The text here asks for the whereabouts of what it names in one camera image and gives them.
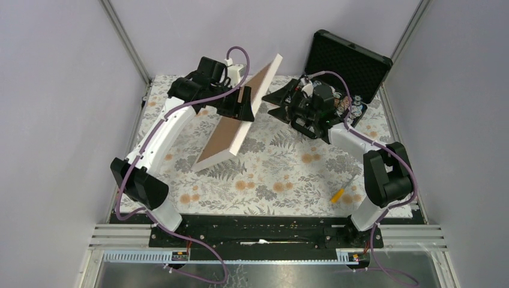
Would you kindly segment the white picture frame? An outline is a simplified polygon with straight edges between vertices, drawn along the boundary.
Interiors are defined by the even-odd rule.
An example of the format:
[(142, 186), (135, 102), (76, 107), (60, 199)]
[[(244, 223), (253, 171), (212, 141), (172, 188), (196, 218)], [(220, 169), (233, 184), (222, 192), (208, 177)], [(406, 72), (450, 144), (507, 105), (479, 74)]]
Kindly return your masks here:
[(193, 171), (198, 172), (212, 167), (239, 153), (239, 149), (254, 123), (262, 97), (267, 94), (282, 60), (282, 55), (276, 54), (271, 62), (247, 79), (239, 90), (233, 114), (230, 113), (228, 116), (220, 118), (202, 153), (192, 166)]

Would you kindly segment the yellow handled screwdriver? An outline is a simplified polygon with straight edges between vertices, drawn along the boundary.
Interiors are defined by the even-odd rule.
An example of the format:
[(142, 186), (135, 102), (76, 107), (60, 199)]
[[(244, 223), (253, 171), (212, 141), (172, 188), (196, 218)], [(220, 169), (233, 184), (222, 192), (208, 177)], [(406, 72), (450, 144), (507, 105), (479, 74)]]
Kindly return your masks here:
[(345, 182), (341, 188), (335, 193), (335, 195), (333, 195), (333, 197), (330, 199), (330, 202), (331, 203), (337, 203), (338, 200), (342, 197), (342, 195), (344, 194), (345, 192), (345, 189), (346, 187), (348, 187), (349, 185), (351, 185), (351, 183), (356, 180), (357, 177), (356, 176), (353, 176), (351, 177), (351, 179), (349, 179), (347, 182)]

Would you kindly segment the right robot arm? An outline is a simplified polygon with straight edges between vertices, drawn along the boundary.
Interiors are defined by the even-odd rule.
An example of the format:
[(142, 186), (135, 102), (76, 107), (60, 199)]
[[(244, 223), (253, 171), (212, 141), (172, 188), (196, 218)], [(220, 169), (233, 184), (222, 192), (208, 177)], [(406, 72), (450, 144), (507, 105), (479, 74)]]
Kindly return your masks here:
[(326, 84), (314, 85), (309, 79), (292, 79), (263, 101), (276, 105), (269, 114), (290, 124), (310, 139), (322, 139), (337, 146), (363, 164), (366, 198), (350, 216), (344, 231), (347, 244), (359, 247), (368, 239), (367, 230), (378, 224), (387, 211), (399, 206), (417, 190), (415, 176), (405, 147), (369, 139), (338, 115), (342, 103), (339, 93)]

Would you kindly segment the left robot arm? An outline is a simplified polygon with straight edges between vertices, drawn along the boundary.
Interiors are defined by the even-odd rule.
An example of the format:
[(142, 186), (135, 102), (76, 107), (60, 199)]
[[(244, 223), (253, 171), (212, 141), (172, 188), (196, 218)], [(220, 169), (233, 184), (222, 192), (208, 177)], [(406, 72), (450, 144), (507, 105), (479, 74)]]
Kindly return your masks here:
[(248, 64), (234, 64), (230, 58), (218, 62), (202, 57), (197, 69), (172, 82), (160, 114), (139, 144), (125, 159), (111, 162), (117, 201), (126, 195), (138, 203), (156, 224), (165, 227), (163, 239), (173, 247), (184, 243), (186, 231), (180, 226), (182, 216), (172, 204), (168, 185), (155, 173), (183, 128), (205, 106), (215, 107), (222, 116), (254, 120), (251, 89), (241, 89), (248, 69)]

